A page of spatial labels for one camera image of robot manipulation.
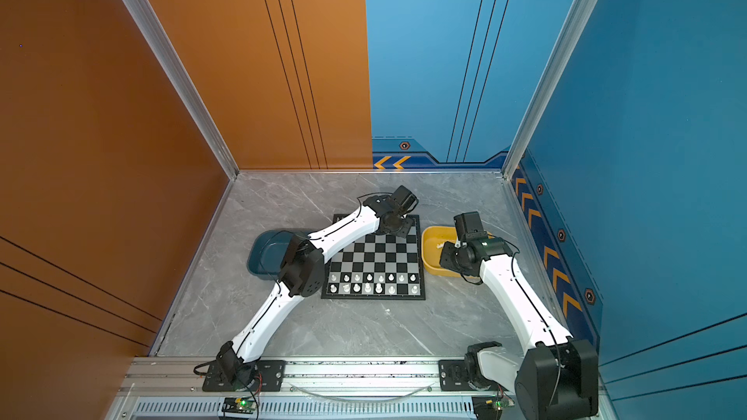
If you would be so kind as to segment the left green circuit board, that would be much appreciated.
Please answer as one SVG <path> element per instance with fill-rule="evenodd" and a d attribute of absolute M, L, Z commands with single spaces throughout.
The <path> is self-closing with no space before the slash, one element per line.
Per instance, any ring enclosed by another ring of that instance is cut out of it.
<path fill-rule="evenodd" d="M 220 415 L 222 419 L 258 419 L 260 408 L 253 398 L 227 397 L 223 400 Z"/>

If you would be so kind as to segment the yellow plastic tray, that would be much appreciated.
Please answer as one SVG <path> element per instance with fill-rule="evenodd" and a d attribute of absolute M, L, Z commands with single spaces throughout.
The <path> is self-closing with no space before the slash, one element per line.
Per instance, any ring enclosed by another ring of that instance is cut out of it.
<path fill-rule="evenodd" d="M 446 242 L 456 242 L 455 227 L 430 226 L 421 235 L 421 258 L 426 271 L 435 276 L 459 278 L 460 274 L 441 266 L 441 254 Z"/>

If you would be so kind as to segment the teal plastic tray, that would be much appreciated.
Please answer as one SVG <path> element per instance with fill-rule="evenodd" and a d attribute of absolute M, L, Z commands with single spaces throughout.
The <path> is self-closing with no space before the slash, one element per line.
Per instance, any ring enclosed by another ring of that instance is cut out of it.
<path fill-rule="evenodd" d="M 248 272 L 261 280 L 276 280 L 292 236 L 307 237 L 311 233 L 312 229 L 271 229 L 261 233 L 247 258 Z"/>

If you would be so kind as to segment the aluminium mounting rail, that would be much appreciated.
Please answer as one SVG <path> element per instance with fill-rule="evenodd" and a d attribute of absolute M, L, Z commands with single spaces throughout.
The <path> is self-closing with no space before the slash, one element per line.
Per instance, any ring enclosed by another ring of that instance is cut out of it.
<path fill-rule="evenodd" d="M 511 398 L 501 419 L 521 419 L 514 394 L 445 392 L 432 356 L 282 357 L 279 392 L 203 392 L 204 358 L 137 358 L 107 413 L 109 419 L 222 419 L 227 397 L 253 398 L 258 419 L 476 419 L 473 397 Z"/>

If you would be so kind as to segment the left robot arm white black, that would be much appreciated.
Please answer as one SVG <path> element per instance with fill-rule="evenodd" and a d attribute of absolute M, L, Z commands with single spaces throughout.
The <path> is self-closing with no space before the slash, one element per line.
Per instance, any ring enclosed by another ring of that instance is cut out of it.
<path fill-rule="evenodd" d="M 259 387 L 258 363 L 268 342 L 291 311 L 322 288 L 330 258 L 370 233 L 406 235 L 414 225 L 410 214 L 417 205 L 416 195 L 404 186 L 394 192 L 364 194 L 358 198 L 358 208 L 344 219 L 307 236 L 291 235 L 272 291 L 216 356 L 226 388 L 255 391 Z"/>

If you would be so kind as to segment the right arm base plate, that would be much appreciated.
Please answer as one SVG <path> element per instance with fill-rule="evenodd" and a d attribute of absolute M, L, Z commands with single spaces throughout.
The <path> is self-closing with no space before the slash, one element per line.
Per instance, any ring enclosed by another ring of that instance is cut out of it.
<path fill-rule="evenodd" d="M 513 392 L 519 367 L 513 361 L 489 359 L 484 369 L 474 360 L 441 360 L 438 363 L 441 389 L 445 392 Z"/>

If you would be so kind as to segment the right circuit board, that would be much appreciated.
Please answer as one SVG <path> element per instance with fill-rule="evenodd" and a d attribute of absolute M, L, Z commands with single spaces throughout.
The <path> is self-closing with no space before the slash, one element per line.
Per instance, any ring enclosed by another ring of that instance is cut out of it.
<path fill-rule="evenodd" d="M 476 420 L 500 420 L 515 403 L 511 398 L 473 397 L 472 405 Z"/>

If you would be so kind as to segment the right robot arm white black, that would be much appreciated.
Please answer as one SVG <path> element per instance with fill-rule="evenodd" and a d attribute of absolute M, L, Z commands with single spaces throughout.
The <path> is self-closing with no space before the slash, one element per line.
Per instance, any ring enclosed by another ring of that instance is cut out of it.
<path fill-rule="evenodd" d="M 442 249 L 442 268 L 496 297 L 512 324 L 523 358 L 515 362 L 497 342 L 468 347 L 463 375 L 483 391 L 515 395 L 527 419 L 582 419 L 599 412 L 598 355 L 576 338 L 544 305 L 517 263 L 519 249 L 490 235 L 479 212 L 453 218 L 456 239 Z"/>

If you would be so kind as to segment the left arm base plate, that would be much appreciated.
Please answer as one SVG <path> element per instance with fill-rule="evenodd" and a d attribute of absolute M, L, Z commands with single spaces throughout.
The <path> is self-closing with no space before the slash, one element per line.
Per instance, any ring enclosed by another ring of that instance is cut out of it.
<path fill-rule="evenodd" d="M 217 361 L 207 366 L 202 383 L 203 392 L 279 392 L 285 375 L 286 363 L 283 360 L 266 360 L 243 364 L 237 376 L 229 377 Z"/>

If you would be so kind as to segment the black white chessboard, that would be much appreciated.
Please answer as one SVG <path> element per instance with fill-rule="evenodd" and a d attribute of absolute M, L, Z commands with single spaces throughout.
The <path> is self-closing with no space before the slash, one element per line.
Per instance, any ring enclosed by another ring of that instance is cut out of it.
<path fill-rule="evenodd" d="M 407 237 L 394 235 L 377 235 L 371 233 L 359 238 L 338 252 L 325 266 L 324 284 L 321 297 L 328 276 L 331 271 L 372 271 L 372 272 L 418 272 L 424 285 L 424 266 L 421 258 L 421 227 L 414 227 Z M 372 299 L 356 297 L 350 301 Z M 424 299 L 383 299 L 380 301 L 424 301 Z"/>

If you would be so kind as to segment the white chess pieces row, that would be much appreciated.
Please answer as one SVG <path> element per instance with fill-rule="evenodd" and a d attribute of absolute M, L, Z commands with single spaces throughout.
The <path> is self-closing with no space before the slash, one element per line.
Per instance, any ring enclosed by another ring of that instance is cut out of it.
<path fill-rule="evenodd" d="M 330 299 L 424 299 L 418 272 L 331 271 L 323 296 Z"/>

